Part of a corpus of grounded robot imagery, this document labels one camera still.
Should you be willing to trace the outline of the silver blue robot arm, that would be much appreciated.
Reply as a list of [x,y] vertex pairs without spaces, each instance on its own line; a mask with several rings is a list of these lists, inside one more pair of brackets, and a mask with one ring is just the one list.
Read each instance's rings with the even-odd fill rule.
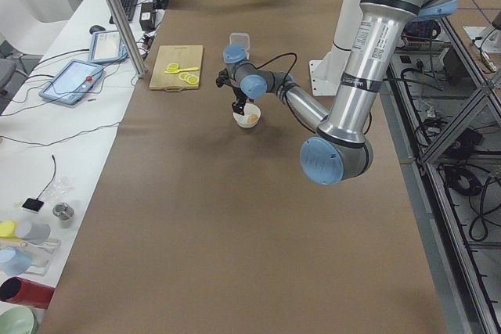
[[363,127],[406,24],[448,16],[459,0],[360,0],[362,18],[341,75],[333,105],[327,110],[297,85],[289,73],[258,69],[242,45],[223,51],[225,69],[216,85],[229,86],[242,115],[247,100],[275,94],[314,137],[301,147],[302,170],[320,185],[364,174],[373,161],[373,149]]

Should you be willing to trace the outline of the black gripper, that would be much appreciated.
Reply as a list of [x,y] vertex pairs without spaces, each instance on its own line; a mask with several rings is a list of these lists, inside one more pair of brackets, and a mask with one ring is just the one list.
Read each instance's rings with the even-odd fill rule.
[[234,103],[232,104],[232,111],[235,114],[243,116],[245,114],[245,105],[247,102],[247,96],[239,87],[232,87],[233,93],[236,97]]

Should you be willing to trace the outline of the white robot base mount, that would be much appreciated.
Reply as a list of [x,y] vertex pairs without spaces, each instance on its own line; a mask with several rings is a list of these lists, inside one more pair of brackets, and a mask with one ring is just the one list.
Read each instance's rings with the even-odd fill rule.
[[314,96],[334,96],[340,84],[343,72],[342,58],[338,49],[333,46],[321,60],[309,61],[310,82]]

